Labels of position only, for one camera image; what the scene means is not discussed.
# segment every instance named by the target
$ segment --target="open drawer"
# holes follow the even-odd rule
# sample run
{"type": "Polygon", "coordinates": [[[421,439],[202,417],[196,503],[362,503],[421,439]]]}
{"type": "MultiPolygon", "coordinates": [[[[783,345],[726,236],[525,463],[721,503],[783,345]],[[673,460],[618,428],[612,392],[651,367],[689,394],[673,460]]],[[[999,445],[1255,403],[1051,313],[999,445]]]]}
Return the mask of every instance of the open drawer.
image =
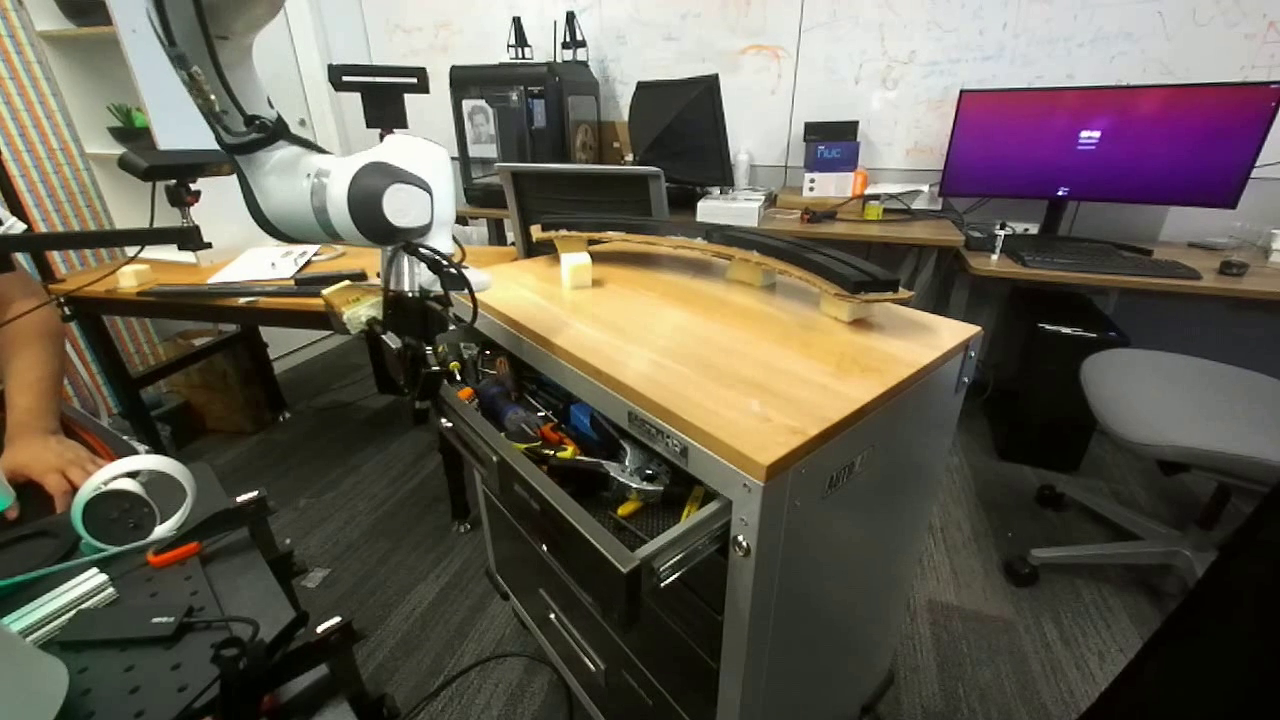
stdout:
{"type": "Polygon", "coordinates": [[[451,421],[447,439],[477,463],[483,492],[534,534],[534,543],[584,591],[584,599],[618,626],[635,624],[640,574],[661,591],[691,591],[691,611],[721,624],[726,611],[726,534],[727,499],[686,479],[686,492],[651,499],[644,513],[618,520],[602,477],[557,477],[534,463],[506,432],[451,392],[439,394],[451,421]]]}

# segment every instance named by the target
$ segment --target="computer tower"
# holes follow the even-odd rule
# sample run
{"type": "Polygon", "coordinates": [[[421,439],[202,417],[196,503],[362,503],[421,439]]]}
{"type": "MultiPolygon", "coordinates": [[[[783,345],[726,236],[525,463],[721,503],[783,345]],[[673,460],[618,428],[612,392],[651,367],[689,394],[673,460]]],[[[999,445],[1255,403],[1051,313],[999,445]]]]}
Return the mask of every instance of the computer tower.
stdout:
{"type": "Polygon", "coordinates": [[[506,206],[500,160],[602,160],[602,82],[584,59],[451,63],[465,200],[506,206]]]}
{"type": "Polygon", "coordinates": [[[994,384],[985,417],[999,460],[1076,470],[1091,412],[1081,362],[1102,348],[1128,345],[1123,330],[1081,292],[1017,286],[994,330],[994,384]]]}

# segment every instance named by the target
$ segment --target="person's hand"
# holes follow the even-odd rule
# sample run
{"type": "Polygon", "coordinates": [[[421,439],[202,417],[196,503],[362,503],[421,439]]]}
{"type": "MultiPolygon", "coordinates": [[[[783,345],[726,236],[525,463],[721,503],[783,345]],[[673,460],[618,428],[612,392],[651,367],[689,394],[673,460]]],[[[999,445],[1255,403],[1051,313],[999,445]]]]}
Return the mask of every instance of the person's hand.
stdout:
{"type": "Polygon", "coordinates": [[[8,485],[42,485],[57,513],[68,513],[75,489],[105,463],[64,432],[8,437],[0,456],[8,485]]]}

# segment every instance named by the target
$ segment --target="keyboard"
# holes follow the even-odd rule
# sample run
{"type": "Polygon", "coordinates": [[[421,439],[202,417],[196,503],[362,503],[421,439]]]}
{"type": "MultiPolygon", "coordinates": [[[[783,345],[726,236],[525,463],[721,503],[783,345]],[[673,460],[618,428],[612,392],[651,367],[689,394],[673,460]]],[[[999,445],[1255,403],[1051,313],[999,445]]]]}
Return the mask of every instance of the keyboard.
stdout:
{"type": "Polygon", "coordinates": [[[1199,281],[1199,272],[1181,258],[1160,258],[1097,240],[1023,240],[1021,247],[1010,247],[1010,257],[1023,266],[1043,272],[1199,281]]]}

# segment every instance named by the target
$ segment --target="white tape roll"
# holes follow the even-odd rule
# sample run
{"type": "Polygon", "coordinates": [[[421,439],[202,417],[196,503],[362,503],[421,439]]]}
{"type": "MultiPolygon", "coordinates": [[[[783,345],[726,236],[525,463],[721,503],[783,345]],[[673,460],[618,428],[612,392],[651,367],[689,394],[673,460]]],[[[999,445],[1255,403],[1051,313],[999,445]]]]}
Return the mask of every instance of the white tape roll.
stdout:
{"type": "Polygon", "coordinates": [[[74,499],[74,528],[83,543],[92,546],[124,546],[122,540],[105,540],[95,534],[83,514],[92,513],[92,503],[110,492],[124,492],[124,497],[137,497],[140,503],[156,509],[156,528],[140,540],[127,540],[127,543],[156,543],[156,540],[167,540],[184,528],[184,520],[194,514],[196,509],[196,477],[171,460],[171,456],[122,456],[111,463],[105,463],[99,470],[92,470],[81,489],[75,489],[75,499],[74,499]],[[175,485],[184,497],[179,497],[179,509],[171,514],[162,520],[162,509],[152,499],[152,485],[175,485]]]}

